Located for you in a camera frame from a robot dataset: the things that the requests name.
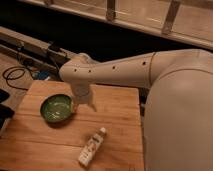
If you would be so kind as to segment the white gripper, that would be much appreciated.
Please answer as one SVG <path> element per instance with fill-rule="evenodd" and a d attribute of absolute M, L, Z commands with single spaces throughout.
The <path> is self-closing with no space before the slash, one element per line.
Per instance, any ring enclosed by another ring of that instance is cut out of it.
<path fill-rule="evenodd" d="M 77 104 L 73 104 L 73 113 L 78 111 L 78 104 L 88 104 L 88 106 L 97 112 L 95 104 L 92 102 L 92 91 L 89 84 L 72 84 L 71 91 L 74 97 L 74 101 Z"/>

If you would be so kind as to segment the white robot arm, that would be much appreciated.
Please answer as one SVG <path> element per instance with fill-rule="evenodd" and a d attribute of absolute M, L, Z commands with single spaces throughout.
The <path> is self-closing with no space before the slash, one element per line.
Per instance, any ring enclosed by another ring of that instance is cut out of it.
<path fill-rule="evenodd" d="M 92 101 L 92 84 L 149 90 L 145 171 L 213 171 L 213 53 L 170 50 L 108 62 L 80 53 L 59 74 L 78 104 Z"/>

